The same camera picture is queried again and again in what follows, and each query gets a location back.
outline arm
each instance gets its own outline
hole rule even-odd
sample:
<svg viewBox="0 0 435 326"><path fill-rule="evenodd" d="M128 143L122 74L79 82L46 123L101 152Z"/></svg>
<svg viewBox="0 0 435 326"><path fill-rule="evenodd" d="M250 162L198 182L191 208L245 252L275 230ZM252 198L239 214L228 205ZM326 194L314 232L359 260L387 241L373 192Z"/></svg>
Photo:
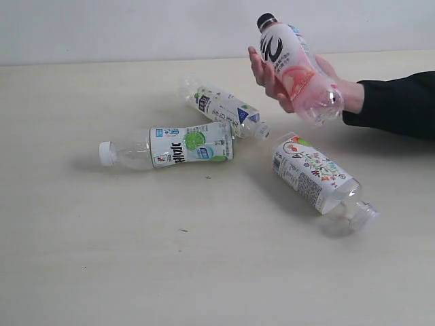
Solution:
<svg viewBox="0 0 435 326"><path fill-rule="evenodd" d="M342 89L347 125L435 139L435 71L390 81L344 81Z"/></svg>

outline lying bottle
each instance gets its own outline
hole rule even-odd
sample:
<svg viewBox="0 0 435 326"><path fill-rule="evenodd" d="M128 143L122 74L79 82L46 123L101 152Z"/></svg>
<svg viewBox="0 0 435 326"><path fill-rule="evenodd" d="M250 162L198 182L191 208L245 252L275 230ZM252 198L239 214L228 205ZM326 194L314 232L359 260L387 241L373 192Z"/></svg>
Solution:
<svg viewBox="0 0 435 326"><path fill-rule="evenodd" d="M257 109L195 75L180 80L178 95L210 120L228 120L240 138L255 137L264 141L269 137L269 127L260 121Z"/></svg>
<svg viewBox="0 0 435 326"><path fill-rule="evenodd" d="M273 65L295 112L316 126L339 116L345 107L343 96L319 68L298 30L278 22L272 14L263 14L257 26L263 60Z"/></svg>
<svg viewBox="0 0 435 326"><path fill-rule="evenodd" d="M277 143L273 170L322 215L345 220L355 231L378 216L362 201L358 181L298 135L287 134Z"/></svg>
<svg viewBox="0 0 435 326"><path fill-rule="evenodd" d="M121 143L100 143L103 166L120 164L134 170L151 170L184 162L232 160L229 122L212 122L189 128L138 130Z"/></svg>

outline white bottle cap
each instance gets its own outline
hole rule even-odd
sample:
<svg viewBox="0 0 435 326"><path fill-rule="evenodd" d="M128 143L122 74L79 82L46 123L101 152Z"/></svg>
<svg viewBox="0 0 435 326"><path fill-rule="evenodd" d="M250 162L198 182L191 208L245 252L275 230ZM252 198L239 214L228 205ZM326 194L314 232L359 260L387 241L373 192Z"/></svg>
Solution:
<svg viewBox="0 0 435 326"><path fill-rule="evenodd" d="M271 132L269 131L269 126L264 122L260 122L260 125L257 127L254 137L260 139L261 141L265 141Z"/></svg>
<svg viewBox="0 0 435 326"><path fill-rule="evenodd" d="M116 162L115 144L111 141L100 143L100 162L103 166L113 166Z"/></svg>
<svg viewBox="0 0 435 326"><path fill-rule="evenodd" d="M369 221L379 216L379 212L370 204L361 206L360 210L350 220L350 226L355 231L360 231Z"/></svg>

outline white wall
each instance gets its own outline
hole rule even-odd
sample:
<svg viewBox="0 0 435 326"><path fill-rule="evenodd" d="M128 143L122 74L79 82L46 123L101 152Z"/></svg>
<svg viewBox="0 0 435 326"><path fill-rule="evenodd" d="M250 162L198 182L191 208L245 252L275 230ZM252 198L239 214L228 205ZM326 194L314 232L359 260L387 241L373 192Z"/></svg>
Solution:
<svg viewBox="0 0 435 326"><path fill-rule="evenodd" d="M0 0L0 65L245 56L264 12L320 53L435 48L435 0Z"/></svg>

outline water bottle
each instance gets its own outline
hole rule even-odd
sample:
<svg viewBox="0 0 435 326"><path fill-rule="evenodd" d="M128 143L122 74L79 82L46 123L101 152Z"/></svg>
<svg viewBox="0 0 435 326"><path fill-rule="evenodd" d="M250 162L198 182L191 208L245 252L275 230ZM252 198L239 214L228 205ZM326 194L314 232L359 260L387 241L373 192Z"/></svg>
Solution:
<svg viewBox="0 0 435 326"><path fill-rule="evenodd" d="M210 120L228 120L240 138L255 137L264 141L269 137L269 127L260 120L257 109L195 74L180 79L178 95Z"/></svg>
<svg viewBox="0 0 435 326"><path fill-rule="evenodd" d="M272 14L263 14L257 26L262 58L273 65L295 112L315 126L339 116L345 107L343 96L319 68L300 33L297 36L294 27L278 22Z"/></svg>
<svg viewBox="0 0 435 326"><path fill-rule="evenodd" d="M184 162L224 162L234 155L229 122L212 122L188 128L153 128L132 132L119 143L99 145L103 166L123 165L151 170Z"/></svg>
<svg viewBox="0 0 435 326"><path fill-rule="evenodd" d="M345 221L351 231L378 216L362 201L360 183L300 136L289 133L276 144L273 170L322 215Z"/></svg>

